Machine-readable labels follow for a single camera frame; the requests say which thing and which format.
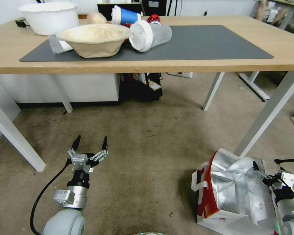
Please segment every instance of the white cup lid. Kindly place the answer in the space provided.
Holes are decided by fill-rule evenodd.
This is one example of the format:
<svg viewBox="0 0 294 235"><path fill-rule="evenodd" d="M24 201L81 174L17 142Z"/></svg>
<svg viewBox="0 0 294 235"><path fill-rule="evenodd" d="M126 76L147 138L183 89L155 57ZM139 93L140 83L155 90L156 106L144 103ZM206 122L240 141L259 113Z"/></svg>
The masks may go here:
<svg viewBox="0 0 294 235"><path fill-rule="evenodd" d="M130 27L132 35L130 43L132 47L140 52L148 51L153 42L153 31L147 21L136 21Z"/></svg>
<svg viewBox="0 0 294 235"><path fill-rule="evenodd" d="M121 8L117 5L115 5L114 8L112 8L111 23L121 24Z"/></svg>

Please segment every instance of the white bowl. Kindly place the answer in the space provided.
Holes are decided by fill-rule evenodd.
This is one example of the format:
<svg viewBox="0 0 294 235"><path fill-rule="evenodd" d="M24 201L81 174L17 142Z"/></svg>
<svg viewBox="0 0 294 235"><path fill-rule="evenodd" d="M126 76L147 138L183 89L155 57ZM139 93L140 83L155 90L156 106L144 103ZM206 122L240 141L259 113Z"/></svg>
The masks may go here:
<svg viewBox="0 0 294 235"><path fill-rule="evenodd" d="M36 34L54 35L79 25L76 7L70 2L36 3L24 5L19 11Z"/></svg>
<svg viewBox="0 0 294 235"><path fill-rule="evenodd" d="M131 30L116 24L87 24L57 33L84 58L110 57L118 53Z"/></svg>

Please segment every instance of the table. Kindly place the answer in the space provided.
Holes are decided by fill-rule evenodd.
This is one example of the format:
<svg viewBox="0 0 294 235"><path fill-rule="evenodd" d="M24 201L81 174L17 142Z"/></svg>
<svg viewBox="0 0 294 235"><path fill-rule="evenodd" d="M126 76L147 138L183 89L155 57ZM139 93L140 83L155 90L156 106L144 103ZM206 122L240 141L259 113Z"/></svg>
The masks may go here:
<svg viewBox="0 0 294 235"><path fill-rule="evenodd" d="M289 23L289 21L291 20L293 14L294 14L294 3L290 2L290 1L286 1L286 0L269 0L271 2L275 2L276 6L279 7L283 7L283 8L287 8L288 12L287 15L284 17L281 25L280 25L280 29L284 30L287 26L287 24ZM262 90L260 89L255 83L255 79L257 78L259 74L259 71L254 71L250 77L248 77L245 73L240 73L239 76L240 78L245 81L248 86L255 92L258 94L258 96L264 101L264 102L268 102L270 100L270 97Z"/></svg>
<svg viewBox="0 0 294 235"><path fill-rule="evenodd" d="M285 29L294 14L294 2L290 2L286 0L270 0L270 1L275 2L276 6L288 9L287 15L284 17L279 27L280 29Z"/></svg>
<svg viewBox="0 0 294 235"><path fill-rule="evenodd" d="M50 74L50 80L68 112L72 111L59 73L139 73L139 72L217 72L203 109L207 110L225 72L289 71L254 121L234 154L244 157L294 92L294 35L246 16L161 17L167 25L223 25L274 56L273 59L174 60L174 61L83 61L20 62L19 59L46 37L14 22L0 25L0 74ZM33 165L42 171L45 164L0 109L0 131Z"/></svg>

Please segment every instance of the blue paper cup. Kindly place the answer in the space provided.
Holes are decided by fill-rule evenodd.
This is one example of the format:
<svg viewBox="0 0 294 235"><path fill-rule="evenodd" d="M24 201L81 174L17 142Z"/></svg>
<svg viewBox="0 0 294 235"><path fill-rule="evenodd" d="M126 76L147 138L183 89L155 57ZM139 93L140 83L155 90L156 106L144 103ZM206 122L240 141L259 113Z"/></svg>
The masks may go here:
<svg viewBox="0 0 294 235"><path fill-rule="evenodd" d="M113 24L125 24L125 23L135 23L136 21L140 20L140 14L132 11L128 11L118 7L117 5L114 6L112 9L112 23Z"/></svg>

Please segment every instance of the gray desk mat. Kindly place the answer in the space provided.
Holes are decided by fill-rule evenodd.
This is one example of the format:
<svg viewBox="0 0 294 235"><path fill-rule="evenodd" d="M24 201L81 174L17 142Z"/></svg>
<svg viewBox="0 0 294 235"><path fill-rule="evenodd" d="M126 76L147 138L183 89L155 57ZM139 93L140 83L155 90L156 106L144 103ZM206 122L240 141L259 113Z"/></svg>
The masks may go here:
<svg viewBox="0 0 294 235"><path fill-rule="evenodd" d="M214 60L271 59L272 55L222 25L171 26L172 38L166 43L138 52L122 46L112 57L83 58L75 51L53 54L48 40L20 61L134 61L134 60Z"/></svg>

